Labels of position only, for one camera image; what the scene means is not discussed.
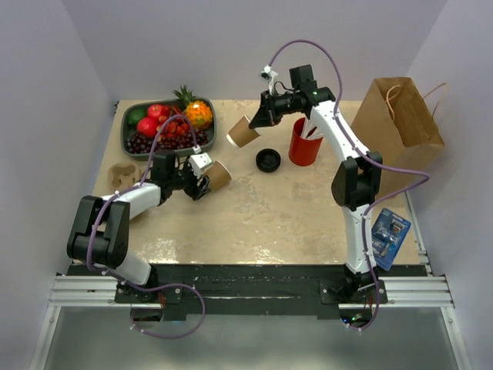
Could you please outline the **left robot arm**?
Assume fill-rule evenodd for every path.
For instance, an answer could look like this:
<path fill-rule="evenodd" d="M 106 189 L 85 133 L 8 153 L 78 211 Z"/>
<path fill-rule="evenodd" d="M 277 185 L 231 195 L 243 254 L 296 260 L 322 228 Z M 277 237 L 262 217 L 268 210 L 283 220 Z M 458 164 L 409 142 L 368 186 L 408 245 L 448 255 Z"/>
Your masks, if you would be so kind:
<path fill-rule="evenodd" d="M 151 302 L 162 293 L 156 268 L 129 250 L 130 221 L 164 204 L 175 191 L 192 200 L 210 192 L 206 175 L 213 161 L 206 153 L 183 163 L 172 150 L 160 150 L 143 178 L 128 189 L 104 196 L 85 196 L 80 202 L 67 242 L 67 255 L 89 270 L 109 272 L 126 294 Z"/>

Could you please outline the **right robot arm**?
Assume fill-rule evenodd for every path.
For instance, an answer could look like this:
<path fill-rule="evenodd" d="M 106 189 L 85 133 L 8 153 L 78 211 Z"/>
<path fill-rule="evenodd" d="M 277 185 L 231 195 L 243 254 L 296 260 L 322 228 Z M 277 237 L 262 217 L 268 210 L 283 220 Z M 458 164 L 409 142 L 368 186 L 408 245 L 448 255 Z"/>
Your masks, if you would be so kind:
<path fill-rule="evenodd" d="M 371 250 L 371 204 L 379 191 L 382 157 L 369 152 L 340 118 L 334 94 L 318 86 L 311 66 L 290 70 L 291 87 L 284 94 L 275 90 L 277 73 L 271 66 L 265 66 L 260 76 L 268 82 L 268 89 L 260 95 L 250 128 L 275 126 L 287 114 L 303 113 L 321 131 L 340 162 L 331 192 L 344 213 L 347 259 L 343 277 L 330 291 L 341 301 L 362 302 L 377 282 Z"/>

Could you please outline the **brown paper cup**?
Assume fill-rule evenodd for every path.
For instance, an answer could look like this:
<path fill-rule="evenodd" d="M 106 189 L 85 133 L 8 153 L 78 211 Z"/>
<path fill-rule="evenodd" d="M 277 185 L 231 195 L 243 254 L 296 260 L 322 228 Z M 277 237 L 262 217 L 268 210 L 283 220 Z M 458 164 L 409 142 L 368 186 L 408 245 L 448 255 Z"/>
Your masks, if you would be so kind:
<path fill-rule="evenodd" d="M 211 191 L 226 186 L 232 179 L 229 170 L 220 162 L 214 161 L 213 165 L 205 172 L 209 179 L 209 188 Z"/>
<path fill-rule="evenodd" d="M 259 137 L 260 134 L 255 129 L 250 128 L 250 118 L 247 115 L 239 119 L 226 135 L 228 142 L 238 149 Z"/>

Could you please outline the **black cup lid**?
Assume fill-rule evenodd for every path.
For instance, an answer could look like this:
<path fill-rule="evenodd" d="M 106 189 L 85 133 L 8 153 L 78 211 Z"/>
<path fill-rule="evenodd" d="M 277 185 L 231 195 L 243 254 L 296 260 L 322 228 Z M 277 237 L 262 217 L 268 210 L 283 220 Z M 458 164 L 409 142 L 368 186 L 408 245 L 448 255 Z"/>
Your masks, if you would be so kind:
<path fill-rule="evenodd" d="M 256 155 L 257 168 L 264 173 L 273 173 L 281 165 L 280 154 L 271 148 L 262 149 Z"/>

